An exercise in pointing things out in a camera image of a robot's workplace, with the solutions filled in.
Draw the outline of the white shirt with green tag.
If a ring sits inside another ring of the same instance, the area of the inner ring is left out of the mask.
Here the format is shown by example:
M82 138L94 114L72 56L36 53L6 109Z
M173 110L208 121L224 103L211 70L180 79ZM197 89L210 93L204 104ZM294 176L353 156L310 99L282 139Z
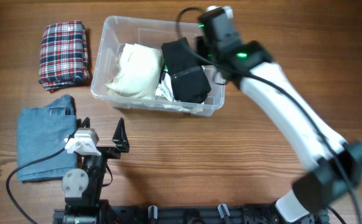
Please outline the white shirt with green tag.
M192 67L170 75L167 66L162 65L155 99L204 104L209 92L211 92L211 86L203 66Z

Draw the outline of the cream cloth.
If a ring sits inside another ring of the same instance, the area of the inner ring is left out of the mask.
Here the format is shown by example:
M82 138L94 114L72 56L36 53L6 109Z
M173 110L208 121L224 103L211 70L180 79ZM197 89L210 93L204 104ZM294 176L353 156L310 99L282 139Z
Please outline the cream cloth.
M139 44L126 44L116 60L115 77L105 84L108 94L153 100L162 70L160 50Z

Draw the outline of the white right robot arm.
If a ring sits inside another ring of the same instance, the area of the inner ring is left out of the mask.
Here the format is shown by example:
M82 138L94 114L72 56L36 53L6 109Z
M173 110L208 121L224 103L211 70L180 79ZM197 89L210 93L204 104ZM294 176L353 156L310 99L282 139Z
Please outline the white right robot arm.
M275 202L283 222L292 223L328 209L349 194L362 222L355 194L362 178L362 143L347 142L329 127L299 95L281 66L257 41L197 38L197 54L207 65L219 68L265 112L289 141L305 175Z

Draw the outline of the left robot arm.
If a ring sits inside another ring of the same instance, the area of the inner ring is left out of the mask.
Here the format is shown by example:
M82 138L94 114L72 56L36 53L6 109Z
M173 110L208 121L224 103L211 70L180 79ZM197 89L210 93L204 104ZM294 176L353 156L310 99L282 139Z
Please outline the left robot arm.
M65 193L65 209L55 210L54 223L121 223L120 217L111 208L108 200L100 199L106 172L111 172L108 160L119 159L121 153L129 152L124 119L120 118L112 137L113 147L98 146L99 137L86 118L67 140L67 153L78 154L82 159L80 168L68 171L62 179Z

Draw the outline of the red blue plaid cloth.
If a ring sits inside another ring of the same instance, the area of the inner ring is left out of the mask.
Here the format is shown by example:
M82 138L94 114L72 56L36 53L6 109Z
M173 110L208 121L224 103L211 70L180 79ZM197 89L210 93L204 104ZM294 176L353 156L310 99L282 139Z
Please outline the red blue plaid cloth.
M82 21L44 28L40 46L39 83L46 91L78 86L90 79L86 30Z

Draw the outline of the black garment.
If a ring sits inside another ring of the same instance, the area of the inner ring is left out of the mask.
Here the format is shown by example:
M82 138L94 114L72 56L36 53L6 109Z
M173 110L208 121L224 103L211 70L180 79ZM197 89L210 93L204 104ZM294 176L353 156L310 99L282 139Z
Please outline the black garment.
M211 86L202 66L191 54L188 40L183 37L163 43L161 50L170 75L174 99L187 103L203 103L211 92Z

